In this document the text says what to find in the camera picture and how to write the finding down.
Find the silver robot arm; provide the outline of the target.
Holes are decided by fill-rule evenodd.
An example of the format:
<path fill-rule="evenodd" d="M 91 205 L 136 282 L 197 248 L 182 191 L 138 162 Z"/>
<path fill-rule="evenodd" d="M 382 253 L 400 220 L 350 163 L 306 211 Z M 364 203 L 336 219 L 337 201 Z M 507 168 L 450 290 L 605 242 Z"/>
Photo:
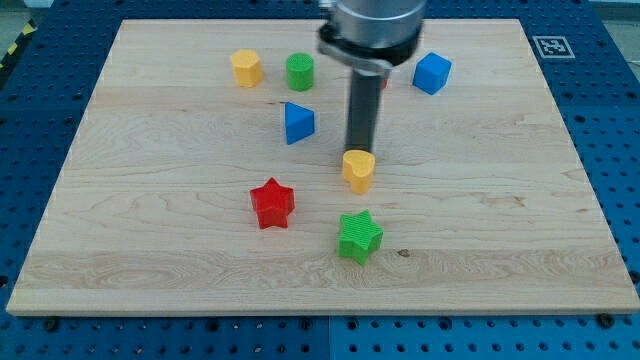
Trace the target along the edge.
<path fill-rule="evenodd" d="M 426 0 L 329 0 L 319 8 L 318 51 L 366 75 L 387 78 L 415 52 Z"/>

